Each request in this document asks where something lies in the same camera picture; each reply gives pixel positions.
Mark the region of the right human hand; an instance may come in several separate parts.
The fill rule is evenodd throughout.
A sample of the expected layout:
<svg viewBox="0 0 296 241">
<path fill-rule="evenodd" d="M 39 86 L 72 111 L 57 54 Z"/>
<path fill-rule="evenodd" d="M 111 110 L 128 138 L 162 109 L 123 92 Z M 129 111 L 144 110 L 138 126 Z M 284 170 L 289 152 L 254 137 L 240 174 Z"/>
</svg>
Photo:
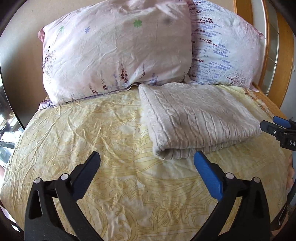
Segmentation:
<svg viewBox="0 0 296 241">
<path fill-rule="evenodd" d="M 289 159 L 288 159 L 288 163 L 289 163 L 289 166 L 288 166 L 288 175 L 287 175 L 287 183 L 286 183 L 286 189 L 289 191 L 291 190 L 292 186 L 293 186 L 293 177 L 294 177 L 294 174 L 295 174 L 295 170 L 292 166 L 292 155 L 290 155 Z"/>
</svg>

